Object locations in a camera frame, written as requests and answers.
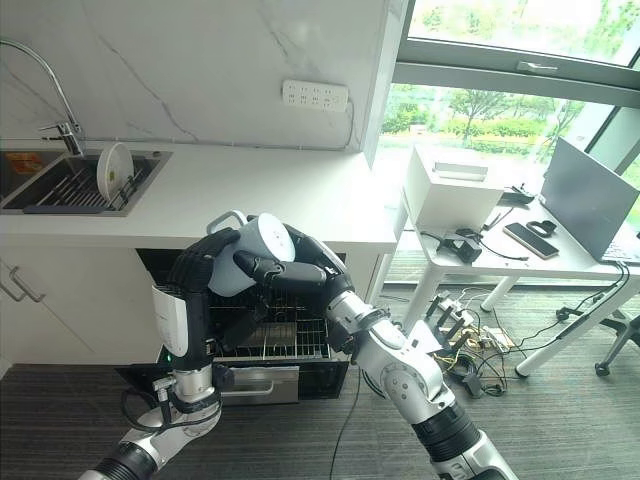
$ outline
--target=table leg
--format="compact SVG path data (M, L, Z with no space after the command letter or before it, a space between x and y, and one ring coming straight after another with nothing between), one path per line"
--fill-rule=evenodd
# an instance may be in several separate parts
M427 262L422 279L413 293L411 303L409 303L409 309L402 319L402 325L407 332L413 329L416 322L426 312L427 305L436 296L436 290L442 281L442 277L444 277L444 271Z
M494 288L489 296L485 298L484 302L480 304L480 308L485 312L493 310L493 307L498 303L498 300L500 300L505 293L511 290L511 287L516 284L519 278L520 277L503 277L502 280L500 280L500 283L496 285L496 288Z
M556 336L556 340L545 348L536 350L516 366L516 373L528 377L531 372L551 359L556 353L571 345L587 330L598 325L640 290L640 278L630 278L626 285L606 294L598 303L580 315L571 325Z
M384 255L382 259L382 263L380 263L380 268L378 269L378 275L376 276L376 281L373 284L373 288L371 289L371 294L367 301L377 302L378 295L382 292L382 288L384 287L384 281L387 279L387 274L389 273L389 268L391 267L391 261L395 255L395 252L398 248L398 242L400 241L400 237L402 236L402 232L404 230L404 226L407 223L407 218L409 214L407 213L407 209L404 206L400 206L398 208L398 212L396 214L396 219L393 225L393 234L396 237L396 246L394 248L394 253L387 253Z

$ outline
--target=laptop screen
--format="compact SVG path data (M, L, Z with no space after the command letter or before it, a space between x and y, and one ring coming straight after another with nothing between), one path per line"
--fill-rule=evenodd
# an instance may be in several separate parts
M638 193L615 172L559 138L540 200L585 250L600 259Z

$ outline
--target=smartphone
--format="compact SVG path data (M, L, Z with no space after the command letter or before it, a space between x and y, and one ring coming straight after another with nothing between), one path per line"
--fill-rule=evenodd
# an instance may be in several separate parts
M502 230L542 259L546 260L558 254L556 247L520 223L510 223Z

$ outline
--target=faucet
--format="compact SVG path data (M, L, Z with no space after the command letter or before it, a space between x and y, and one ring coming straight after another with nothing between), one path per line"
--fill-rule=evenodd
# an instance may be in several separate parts
M44 58L38 55L38 53L35 52L32 48L20 42L11 40L10 38L0 37L0 45L6 45L8 47L13 47L17 50L20 50L22 53L25 53L29 55L31 58L33 58L44 69L46 74L51 79L51 82L53 83L54 90L58 94L58 97L60 98L60 102L64 106L64 109L67 113L67 118L69 120L67 122L58 122L53 125L42 127L39 130L49 130L52 128L57 129L59 133L58 137L43 137L43 138L47 140L62 140L72 155L83 157L84 156L83 145L82 145L83 142L81 140L82 127L80 126L80 122L78 122L76 116L74 115L73 110L71 110L71 105L69 104L69 101L67 100L66 95L62 91L62 85L60 85L60 82L58 81L58 77L56 77L56 74L54 73L51 66L47 63L47 61Z

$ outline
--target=gray carpet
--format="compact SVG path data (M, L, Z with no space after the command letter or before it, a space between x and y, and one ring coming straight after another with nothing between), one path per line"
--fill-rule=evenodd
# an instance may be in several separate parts
M384 293L411 294L398 288ZM497 313L519 339L552 324L555 308L582 294L518 290L498 305ZM394 316L406 308L400 300L381 302L390 304ZM634 302L629 309L637 313L640 303ZM491 315L482 318L495 325ZM558 328L527 346L544 343ZM640 479L640 349L625 347L607 378L596 377L593 369L613 339L611 330L593 329L580 345L567 348L529 379L509 380L500 398L473 400L452 385L459 403L521 480ZM507 358L507 375L519 355ZM328 479L357 383L353 368L338 400L227 407L213 432L188 445L154 478ZM14 366L0 382L0 478L73 479L95 465L127 430L118 410L123 387L108 366ZM422 480L433 475L411 427L362 382L334 478Z

